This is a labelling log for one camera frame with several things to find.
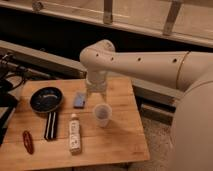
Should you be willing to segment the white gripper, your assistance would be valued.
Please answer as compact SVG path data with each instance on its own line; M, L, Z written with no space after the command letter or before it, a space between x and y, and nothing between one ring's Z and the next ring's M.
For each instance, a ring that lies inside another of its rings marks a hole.
M85 80L86 97L89 98L93 93L98 93L103 100L106 100L107 83L92 83L88 79Z

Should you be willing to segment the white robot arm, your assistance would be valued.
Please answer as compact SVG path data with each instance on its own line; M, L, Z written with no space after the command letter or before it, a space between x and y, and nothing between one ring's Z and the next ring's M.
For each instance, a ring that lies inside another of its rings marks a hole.
M117 52L101 40L80 52L80 62L90 92L106 90L108 71L182 91L168 171L213 171L213 52Z

